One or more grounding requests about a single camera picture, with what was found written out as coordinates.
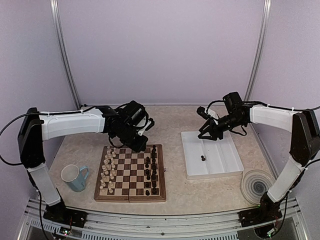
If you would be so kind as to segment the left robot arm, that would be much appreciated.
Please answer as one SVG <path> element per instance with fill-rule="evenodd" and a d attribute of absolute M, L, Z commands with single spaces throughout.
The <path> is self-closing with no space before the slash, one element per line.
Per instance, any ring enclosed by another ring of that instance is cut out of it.
<path fill-rule="evenodd" d="M 31 107 L 7 123 L 1 132 L 18 120 L 22 120 L 17 136 L 19 161 L 0 159 L 8 166 L 26 169 L 42 200 L 51 207 L 50 214 L 61 223 L 70 218 L 70 211 L 61 204 L 62 197 L 49 175 L 48 154 L 45 152 L 50 149 L 49 145 L 53 144 L 52 149 L 57 151 L 66 136 L 107 134 L 109 140 L 118 138 L 123 146 L 139 153 L 147 147 L 148 137 L 144 133 L 155 124 L 146 108 L 134 100 L 116 108 L 94 105 L 60 112 L 39 111 Z"/>

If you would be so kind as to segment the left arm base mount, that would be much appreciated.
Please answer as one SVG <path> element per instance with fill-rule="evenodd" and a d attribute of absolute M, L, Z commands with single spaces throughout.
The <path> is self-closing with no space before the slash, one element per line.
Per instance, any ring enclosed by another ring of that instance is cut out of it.
<path fill-rule="evenodd" d="M 87 215 L 88 214 L 85 211 L 81 210 L 48 206 L 44 211 L 43 217 L 44 219 L 55 223 L 83 228 L 86 223 Z"/>

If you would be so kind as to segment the dark chess piece top corner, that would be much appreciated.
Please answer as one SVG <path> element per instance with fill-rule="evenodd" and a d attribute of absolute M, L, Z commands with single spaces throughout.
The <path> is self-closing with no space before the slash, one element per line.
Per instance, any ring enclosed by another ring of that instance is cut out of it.
<path fill-rule="evenodd" d="M 156 145 L 153 145 L 153 146 L 152 146 L 151 152 L 152 152 L 152 153 L 156 153 L 156 152 L 157 152 L 157 146 L 156 146 Z"/>

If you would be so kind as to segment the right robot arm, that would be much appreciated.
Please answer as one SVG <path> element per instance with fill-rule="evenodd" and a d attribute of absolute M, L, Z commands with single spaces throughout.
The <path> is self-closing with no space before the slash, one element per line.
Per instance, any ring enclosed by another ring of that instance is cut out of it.
<path fill-rule="evenodd" d="M 216 102 L 224 105 L 226 115 L 215 116 L 211 106 Z M 315 113 L 317 110 L 318 106 L 302 109 L 275 106 L 259 100 L 246 101 L 236 91 L 205 107 L 197 108 L 196 113 L 205 120 L 198 130 L 199 139 L 222 140 L 225 132 L 239 135 L 235 129 L 244 130 L 250 124 L 287 133 L 288 159 L 274 184 L 260 200 L 262 206 L 255 212 L 260 222 L 268 221 L 275 214 L 274 205 L 280 203 L 298 184 L 300 177 L 320 151 L 320 125 Z"/>

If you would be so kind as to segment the dark chess piece back rank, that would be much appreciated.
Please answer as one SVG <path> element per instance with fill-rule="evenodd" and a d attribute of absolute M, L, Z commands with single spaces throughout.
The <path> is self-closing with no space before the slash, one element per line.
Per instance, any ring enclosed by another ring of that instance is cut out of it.
<path fill-rule="evenodd" d="M 157 158 L 157 154 L 156 154 L 156 153 L 152 153 L 152 154 L 151 154 L 151 160 L 152 160 L 152 163 L 153 163 L 153 164 L 156 163 L 156 158 Z"/>

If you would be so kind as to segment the wooden chess board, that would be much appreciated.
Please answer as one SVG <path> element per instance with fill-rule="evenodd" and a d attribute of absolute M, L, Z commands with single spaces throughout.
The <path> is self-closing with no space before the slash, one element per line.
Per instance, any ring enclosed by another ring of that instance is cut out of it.
<path fill-rule="evenodd" d="M 152 181 L 147 180 L 146 169 L 152 175 L 152 148 L 156 145 L 157 149 L 157 174 L 158 181 L 156 188 L 158 195 L 152 195 Z M 117 159 L 117 177 L 115 185 L 115 194 L 100 195 L 98 186 L 98 174 L 94 192 L 94 200 L 97 202 L 111 203 L 156 203 L 165 202 L 167 199 L 166 184 L 165 184 L 165 168 L 163 160 L 163 146 L 161 144 L 147 145 L 145 151 L 134 152 L 128 147 L 115 148 Z M 146 157 L 150 158 L 149 168 L 145 168 Z M 150 183 L 150 188 L 145 187 L 145 183 Z M 150 195 L 146 195 L 146 190 L 149 190 Z"/>

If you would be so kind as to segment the dark chess piece corner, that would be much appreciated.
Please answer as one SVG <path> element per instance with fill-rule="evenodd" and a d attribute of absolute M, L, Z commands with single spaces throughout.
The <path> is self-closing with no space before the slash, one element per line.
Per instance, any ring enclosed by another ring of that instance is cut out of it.
<path fill-rule="evenodd" d="M 152 188 L 151 189 L 151 194 L 152 195 L 158 195 L 159 194 L 159 189 L 158 188 Z"/>
<path fill-rule="evenodd" d="M 156 145 L 153 145 L 153 146 L 152 146 L 151 152 L 152 152 L 152 153 L 156 153 L 156 152 L 157 152 L 157 146 L 156 146 Z"/>

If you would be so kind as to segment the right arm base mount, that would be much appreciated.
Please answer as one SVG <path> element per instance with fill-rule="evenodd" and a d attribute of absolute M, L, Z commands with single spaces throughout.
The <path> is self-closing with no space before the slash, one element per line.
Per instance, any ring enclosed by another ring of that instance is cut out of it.
<path fill-rule="evenodd" d="M 241 226 L 249 227 L 280 219 L 283 214 L 279 206 L 260 205 L 256 208 L 242 210 L 238 216 Z"/>

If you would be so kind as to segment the white plastic tray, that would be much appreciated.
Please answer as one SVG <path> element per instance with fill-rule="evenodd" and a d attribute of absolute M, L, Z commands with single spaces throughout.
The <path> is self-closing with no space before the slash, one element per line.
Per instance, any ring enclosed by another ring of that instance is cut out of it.
<path fill-rule="evenodd" d="M 181 132 L 186 179 L 201 180 L 237 176 L 244 166 L 229 132 L 222 140 L 199 139 L 197 131 Z"/>

